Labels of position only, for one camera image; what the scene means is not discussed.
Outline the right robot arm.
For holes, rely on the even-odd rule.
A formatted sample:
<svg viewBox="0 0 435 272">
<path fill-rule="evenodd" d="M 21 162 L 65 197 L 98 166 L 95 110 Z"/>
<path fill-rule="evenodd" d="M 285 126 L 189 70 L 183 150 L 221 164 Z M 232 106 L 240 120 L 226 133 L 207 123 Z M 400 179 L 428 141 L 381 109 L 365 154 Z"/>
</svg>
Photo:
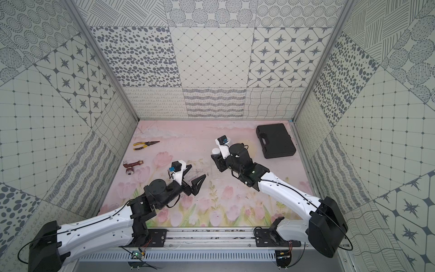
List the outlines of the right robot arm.
<svg viewBox="0 0 435 272">
<path fill-rule="evenodd" d="M 311 196 L 284 182 L 267 167 L 253 162 L 242 143 L 218 144 L 211 158 L 219 171 L 231 170 L 232 176 L 247 187 L 270 196 L 301 218 L 299 223 L 285 218 L 275 220 L 272 233 L 284 241 L 309 243 L 325 257 L 335 255 L 346 238 L 348 225 L 334 199 Z"/>
</svg>

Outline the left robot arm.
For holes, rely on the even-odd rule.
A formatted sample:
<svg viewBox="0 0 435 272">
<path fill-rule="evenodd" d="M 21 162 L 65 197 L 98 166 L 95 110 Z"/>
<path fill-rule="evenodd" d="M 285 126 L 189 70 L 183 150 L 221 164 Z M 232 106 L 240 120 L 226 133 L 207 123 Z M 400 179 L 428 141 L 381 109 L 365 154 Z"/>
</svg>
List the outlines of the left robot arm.
<svg viewBox="0 0 435 272">
<path fill-rule="evenodd" d="M 81 222 L 59 225 L 51 221 L 42 226 L 28 243 L 29 272 L 57 272 L 68 264 L 90 253 L 113 247 L 143 247 L 151 235 L 147 222 L 157 211 L 169 208 L 182 194 L 196 196 L 206 179 L 201 175 L 191 181 L 184 180 L 192 166 L 176 161 L 168 170 L 172 180 L 167 184 L 156 179 L 144 188 L 144 193 L 128 200 L 122 207 Z"/>
</svg>

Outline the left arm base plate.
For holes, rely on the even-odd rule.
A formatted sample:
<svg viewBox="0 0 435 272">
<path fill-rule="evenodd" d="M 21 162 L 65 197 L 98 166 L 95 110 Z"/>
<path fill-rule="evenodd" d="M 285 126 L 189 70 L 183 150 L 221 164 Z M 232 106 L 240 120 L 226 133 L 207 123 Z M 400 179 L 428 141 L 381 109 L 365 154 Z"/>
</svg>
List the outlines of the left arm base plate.
<svg viewBox="0 0 435 272">
<path fill-rule="evenodd" d="M 128 247 L 147 248 L 147 247 L 164 247 L 168 230 L 164 228 L 147 229 L 145 233 L 134 235 L 132 242 Z"/>
</svg>

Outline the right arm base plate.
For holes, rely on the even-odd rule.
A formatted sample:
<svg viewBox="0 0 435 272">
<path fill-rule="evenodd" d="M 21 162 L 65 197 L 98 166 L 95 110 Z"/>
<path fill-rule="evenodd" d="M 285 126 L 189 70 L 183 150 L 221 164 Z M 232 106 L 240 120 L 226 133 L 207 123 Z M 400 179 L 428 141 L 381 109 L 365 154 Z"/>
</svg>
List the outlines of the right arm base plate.
<svg viewBox="0 0 435 272">
<path fill-rule="evenodd" d="M 256 247 L 301 247 L 302 243 L 296 240 L 285 241 L 276 232 L 271 232 L 269 229 L 256 227 L 253 230 Z"/>
</svg>

